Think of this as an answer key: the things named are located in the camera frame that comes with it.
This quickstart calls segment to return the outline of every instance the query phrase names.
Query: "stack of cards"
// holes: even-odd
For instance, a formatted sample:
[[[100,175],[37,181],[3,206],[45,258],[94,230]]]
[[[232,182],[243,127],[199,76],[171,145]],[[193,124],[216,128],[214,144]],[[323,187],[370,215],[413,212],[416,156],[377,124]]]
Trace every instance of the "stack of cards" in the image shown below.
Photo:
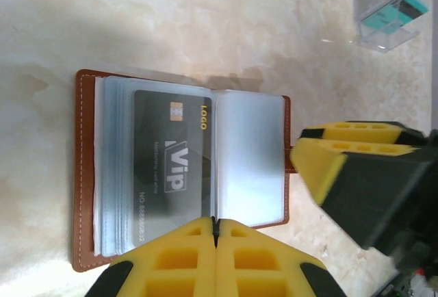
[[[211,90],[96,80],[94,252],[110,257],[214,214]]]
[[[77,271],[201,216],[288,221],[287,97],[91,70],[76,91]]]

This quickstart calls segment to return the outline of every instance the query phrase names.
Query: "beige marble table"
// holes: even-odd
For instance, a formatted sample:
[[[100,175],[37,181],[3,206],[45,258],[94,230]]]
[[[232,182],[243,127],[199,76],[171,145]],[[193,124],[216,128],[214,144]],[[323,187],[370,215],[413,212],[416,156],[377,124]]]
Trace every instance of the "beige marble table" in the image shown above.
[[[70,266],[73,77],[80,68],[287,94],[292,132],[335,120],[430,129],[431,16],[388,54],[353,42],[352,0],[0,0],[0,296],[80,296]],[[290,223],[263,232],[320,258],[349,296],[392,271],[291,178]]]

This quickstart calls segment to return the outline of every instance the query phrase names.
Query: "brown leather card holder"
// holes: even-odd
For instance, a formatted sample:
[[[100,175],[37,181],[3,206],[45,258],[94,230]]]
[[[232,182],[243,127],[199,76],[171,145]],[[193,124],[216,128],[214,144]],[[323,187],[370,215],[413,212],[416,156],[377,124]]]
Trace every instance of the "brown leather card holder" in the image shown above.
[[[75,182],[73,205],[73,269],[85,272],[110,263],[114,257],[94,255],[94,85],[97,77],[128,77],[95,70],[80,70],[75,81]],[[285,216],[289,221],[289,173],[295,172],[289,160],[290,98],[285,98]]]

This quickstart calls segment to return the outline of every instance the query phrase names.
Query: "transparent container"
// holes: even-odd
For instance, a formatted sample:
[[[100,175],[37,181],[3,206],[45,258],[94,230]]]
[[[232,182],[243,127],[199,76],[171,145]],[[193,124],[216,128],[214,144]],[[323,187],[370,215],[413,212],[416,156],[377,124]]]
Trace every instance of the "transparent container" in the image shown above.
[[[386,53],[417,36],[413,21],[429,12],[432,0],[353,0],[357,43]]]

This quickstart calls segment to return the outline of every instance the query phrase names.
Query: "card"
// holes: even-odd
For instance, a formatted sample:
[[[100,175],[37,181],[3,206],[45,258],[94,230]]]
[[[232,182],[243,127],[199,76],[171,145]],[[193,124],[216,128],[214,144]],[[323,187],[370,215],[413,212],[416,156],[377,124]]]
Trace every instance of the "card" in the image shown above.
[[[134,246],[211,215],[211,99],[136,90]]]

